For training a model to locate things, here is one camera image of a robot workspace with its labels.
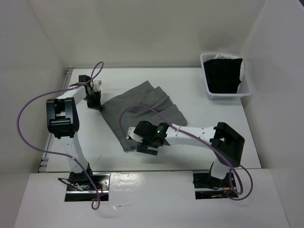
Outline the grey pleated skirt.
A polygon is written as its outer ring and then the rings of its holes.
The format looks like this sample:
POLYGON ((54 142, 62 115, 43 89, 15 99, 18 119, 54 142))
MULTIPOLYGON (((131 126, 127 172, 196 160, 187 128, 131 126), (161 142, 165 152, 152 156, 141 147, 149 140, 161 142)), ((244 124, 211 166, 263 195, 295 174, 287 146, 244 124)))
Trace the grey pleated skirt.
POLYGON ((188 125, 182 112, 162 88, 154 88, 149 81, 145 81, 102 105, 101 114, 124 152, 131 152, 137 148, 136 141, 126 139, 125 133, 129 127, 135 127, 140 121, 148 121, 153 125, 162 122, 158 115, 140 107, 141 105, 151 107, 172 124, 188 125))

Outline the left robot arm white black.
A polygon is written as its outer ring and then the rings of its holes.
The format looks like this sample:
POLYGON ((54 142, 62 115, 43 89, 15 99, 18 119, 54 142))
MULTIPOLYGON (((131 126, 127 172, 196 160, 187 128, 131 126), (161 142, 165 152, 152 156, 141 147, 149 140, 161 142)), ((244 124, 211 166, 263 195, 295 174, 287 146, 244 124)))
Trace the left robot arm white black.
POLYGON ((66 92, 55 99, 48 99, 47 128, 58 139, 67 155, 70 166, 69 180, 88 190, 94 186, 94 177, 89 162, 84 157, 78 131, 80 121, 76 105, 86 101, 89 109, 101 111, 100 80, 92 81, 87 75, 80 75, 78 83, 72 85, 66 92))

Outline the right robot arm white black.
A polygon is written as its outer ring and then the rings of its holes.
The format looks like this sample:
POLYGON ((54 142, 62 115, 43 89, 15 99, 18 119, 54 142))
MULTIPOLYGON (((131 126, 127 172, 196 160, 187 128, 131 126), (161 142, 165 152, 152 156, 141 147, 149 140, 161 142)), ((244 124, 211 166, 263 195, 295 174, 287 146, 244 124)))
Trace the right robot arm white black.
POLYGON ((220 186, 230 168, 240 167, 245 139, 228 124, 219 122, 212 127, 185 127, 148 121, 140 121, 129 127, 128 138, 138 142, 137 151, 157 155, 161 146, 190 145, 205 147, 214 151, 216 160, 210 168, 208 181, 214 187, 220 186))

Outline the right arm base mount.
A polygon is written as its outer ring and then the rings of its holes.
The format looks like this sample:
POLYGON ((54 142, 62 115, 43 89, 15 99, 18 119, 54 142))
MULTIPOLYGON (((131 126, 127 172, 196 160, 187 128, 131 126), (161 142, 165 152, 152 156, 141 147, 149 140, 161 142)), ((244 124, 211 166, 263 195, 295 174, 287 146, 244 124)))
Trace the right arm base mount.
MULTIPOLYGON (((232 191, 228 173, 223 180, 220 180, 211 177, 208 172, 194 172, 192 183, 197 200, 226 199, 228 198, 228 193, 232 191)), ((238 198, 238 195, 232 191, 230 197, 238 198)))

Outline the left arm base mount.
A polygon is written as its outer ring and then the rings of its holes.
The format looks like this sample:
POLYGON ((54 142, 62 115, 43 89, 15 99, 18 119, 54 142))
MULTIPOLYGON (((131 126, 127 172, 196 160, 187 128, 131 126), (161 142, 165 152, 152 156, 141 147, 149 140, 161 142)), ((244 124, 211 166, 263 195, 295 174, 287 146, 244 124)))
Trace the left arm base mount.
MULTIPOLYGON (((111 174, 109 173, 93 173, 92 180, 100 194, 100 201, 109 200, 110 177, 111 174)), ((66 185, 65 202, 82 202, 97 199, 96 190, 89 180, 84 183, 73 183, 71 177, 69 177, 58 178, 58 181, 66 185)))

